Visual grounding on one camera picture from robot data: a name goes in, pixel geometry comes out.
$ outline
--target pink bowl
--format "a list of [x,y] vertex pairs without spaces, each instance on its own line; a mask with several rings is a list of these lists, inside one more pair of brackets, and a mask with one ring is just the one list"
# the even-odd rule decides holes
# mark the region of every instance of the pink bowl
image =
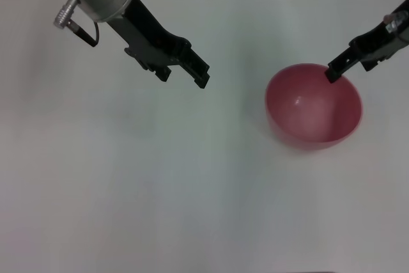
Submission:
[[362,101],[357,89],[345,77],[330,84],[326,69],[317,64],[293,65],[268,84],[268,120],[286,144],[320,150],[340,143],[358,128]]

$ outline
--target metal connector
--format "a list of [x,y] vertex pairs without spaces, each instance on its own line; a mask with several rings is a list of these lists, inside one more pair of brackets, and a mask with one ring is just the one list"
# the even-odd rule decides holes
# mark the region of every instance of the metal connector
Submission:
[[57,17],[54,20],[54,26],[59,29],[64,29],[68,25],[68,22],[74,13],[74,9],[78,4],[79,0],[68,0],[58,12]]
[[409,12],[407,11],[400,11],[396,13],[392,13],[390,15],[386,15],[383,18],[383,22],[386,24],[386,30],[389,33],[397,32],[399,26],[406,22],[409,19]]

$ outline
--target white tabletop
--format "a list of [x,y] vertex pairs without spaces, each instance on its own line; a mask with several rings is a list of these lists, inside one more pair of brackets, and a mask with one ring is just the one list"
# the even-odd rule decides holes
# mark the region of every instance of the white tabletop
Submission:
[[[145,72],[65,0],[0,0],[0,270],[407,272],[409,50],[346,75],[365,114],[328,150],[284,147],[270,78],[332,61],[404,0],[142,0],[210,65]],[[80,10],[76,21],[91,33]]]

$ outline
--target bowl rim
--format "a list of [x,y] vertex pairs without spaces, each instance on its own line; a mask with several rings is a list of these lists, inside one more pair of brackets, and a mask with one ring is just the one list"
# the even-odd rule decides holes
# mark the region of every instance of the bowl rim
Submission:
[[264,103],[265,103],[266,113],[267,113],[268,119],[270,120],[269,122],[270,122],[270,123],[273,122],[276,127],[280,128],[281,133],[285,134],[286,136],[288,136],[288,137],[290,137],[290,138],[292,138],[292,139],[294,139],[294,140],[297,140],[298,142],[303,142],[303,143],[305,143],[305,144],[331,144],[331,143],[336,144],[336,143],[338,143],[338,142],[341,142],[341,141],[345,140],[347,137],[350,137],[350,136],[358,129],[359,125],[361,124],[362,118],[364,117],[364,104],[362,103],[362,97],[360,96],[357,87],[355,87],[355,86],[353,85],[353,83],[352,83],[348,78],[346,78],[346,77],[343,76],[343,75],[341,76],[340,79],[346,80],[346,82],[347,82],[349,85],[352,86],[352,88],[354,89],[354,91],[355,91],[356,94],[358,95],[358,101],[359,101],[359,105],[360,105],[359,121],[358,121],[358,123],[356,124],[356,126],[354,127],[354,129],[353,129],[349,134],[345,135],[344,137],[340,137],[339,139],[330,140],[330,141],[324,141],[324,142],[321,142],[321,141],[308,141],[308,140],[305,140],[305,139],[300,139],[299,137],[295,137],[293,134],[290,134],[290,133],[286,132],[284,129],[282,129],[281,126],[276,122],[276,120],[275,120],[275,119],[273,118],[273,116],[270,114],[270,110],[269,110],[268,104],[267,104],[267,100],[268,100],[268,99],[267,99],[267,93],[268,93],[268,90],[270,89],[271,83],[272,83],[272,82],[274,81],[274,79],[275,79],[280,73],[282,73],[283,71],[288,70],[288,69],[290,69],[290,68],[294,68],[294,67],[297,67],[297,66],[304,66],[304,65],[312,65],[312,66],[315,66],[315,67],[323,68],[324,70],[327,70],[327,69],[328,69],[327,66],[321,65],[321,64],[316,64],[316,63],[299,63],[299,64],[294,64],[294,65],[287,66],[287,67],[285,67],[285,68],[279,70],[276,74],[274,74],[274,76],[273,76],[273,77],[271,78],[271,80],[268,82],[267,88],[266,88],[266,90],[265,90],[265,96],[264,96]]

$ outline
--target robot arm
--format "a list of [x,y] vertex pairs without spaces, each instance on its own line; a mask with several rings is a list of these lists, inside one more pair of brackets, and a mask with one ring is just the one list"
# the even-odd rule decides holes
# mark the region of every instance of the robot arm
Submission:
[[369,72],[379,62],[391,58],[397,51],[409,45],[409,0],[406,0],[392,14],[372,31],[354,38],[350,47],[329,63],[325,72],[331,83],[361,62]]
[[[76,6],[94,21],[96,40],[71,19]],[[161,81],[166,82],[171,73],[168,66],[180,65],[200,88],[205,88],[209,66],[191,49],[188,40],[167,32],[140,0],[68,0],[54,25],[67,27],[94,47],[99,41],[97,22],[108,23],[129,44],[125,52]]]

